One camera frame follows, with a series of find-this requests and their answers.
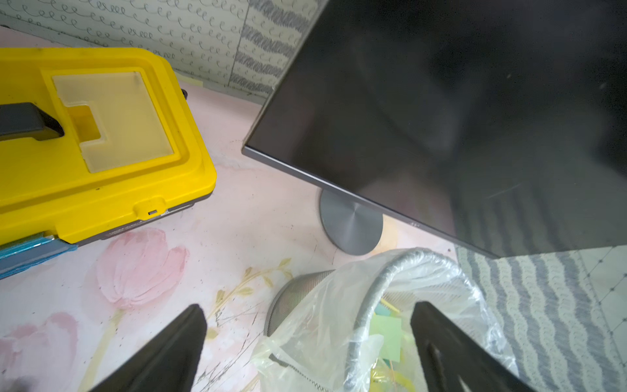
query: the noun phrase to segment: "desk surface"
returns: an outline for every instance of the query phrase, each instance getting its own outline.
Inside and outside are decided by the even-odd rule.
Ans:
[[[0,29],[0,46],[58,46]],[[193,390],[259,388],[248,360],[290,274],[368,257],[348,256],[327,239],[318,188],[241,155],[259,105],[182,87],[218,171],[215,192],[191,209],[0,280],[0,386],[16,378],[31,391],[92,386],[198,303],[211,339]],[[450,242],[387,217],[372,254],[413,246],[455,258]]]

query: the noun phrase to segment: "patterned wallpaper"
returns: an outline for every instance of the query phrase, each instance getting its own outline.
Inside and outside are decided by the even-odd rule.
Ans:
[[[323,0],[0,0],[0,14],[145,48],[200,80],[267,97]]]

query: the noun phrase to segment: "round silver base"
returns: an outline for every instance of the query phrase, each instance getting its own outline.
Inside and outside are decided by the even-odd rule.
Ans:
[[[383,232],[383,214],[324,189],[320,196],[320,218],[329,239],[353,256],[372,251]]]

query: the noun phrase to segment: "trash bag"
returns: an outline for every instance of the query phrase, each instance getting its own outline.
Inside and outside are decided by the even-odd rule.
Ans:
[[[366,392],[371,380],[373,391],[426,391],[409,325],[419,301],[431,302],[518,375],[511,347],[480,289],[450,258],[415,248],[348,263],[324,278],[255,347],[251,362],[262,391]],[[381,304],[401,318],[399,362],[380,358],[384,337],[369,334]]]

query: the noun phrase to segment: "monitor screen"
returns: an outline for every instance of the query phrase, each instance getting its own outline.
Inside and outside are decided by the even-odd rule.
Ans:
[[[627,243],[624,1],[330,0],[244,153],[484,253]]]

